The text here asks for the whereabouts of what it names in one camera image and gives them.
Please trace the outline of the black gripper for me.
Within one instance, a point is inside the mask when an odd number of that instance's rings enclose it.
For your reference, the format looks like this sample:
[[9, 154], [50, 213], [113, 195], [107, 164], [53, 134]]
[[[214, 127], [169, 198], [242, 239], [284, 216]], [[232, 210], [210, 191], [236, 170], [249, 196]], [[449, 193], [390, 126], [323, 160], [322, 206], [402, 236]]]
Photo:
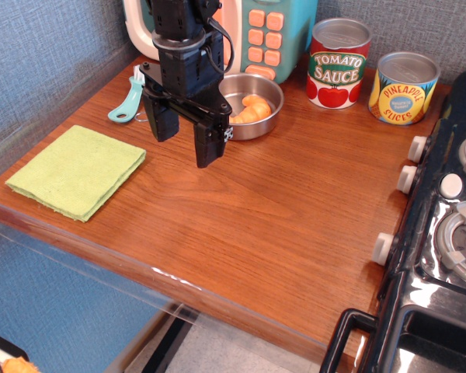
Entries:
[[179, 118], [194, 124], [196, 165], [203, 169], [224, 155], [231, 106], [219, 85], [230, 69], [224, 64], [224, 40], [217, 27], [204, 27], [195, 35], [171, 39], [154, 31], [159, 68], [143, 63], [144, 108], [158, 142], [179, 132]]

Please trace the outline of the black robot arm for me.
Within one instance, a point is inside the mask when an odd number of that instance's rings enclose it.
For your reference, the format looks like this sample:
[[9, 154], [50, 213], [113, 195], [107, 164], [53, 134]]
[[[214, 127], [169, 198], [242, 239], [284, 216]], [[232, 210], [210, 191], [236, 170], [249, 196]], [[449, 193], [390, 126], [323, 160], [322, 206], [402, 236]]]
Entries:
[[219, 1], [151, 1], [152, 43], [159, 67], [143, 63], [144, 108], [159, 142], [179, 132], [179, 120], [193, 123], [196, 164], [209, 166], [224, 154], [232, 136], [232, 108], [219, 85], [232, 63], [224, 59], [227, 31], [214, 19]]

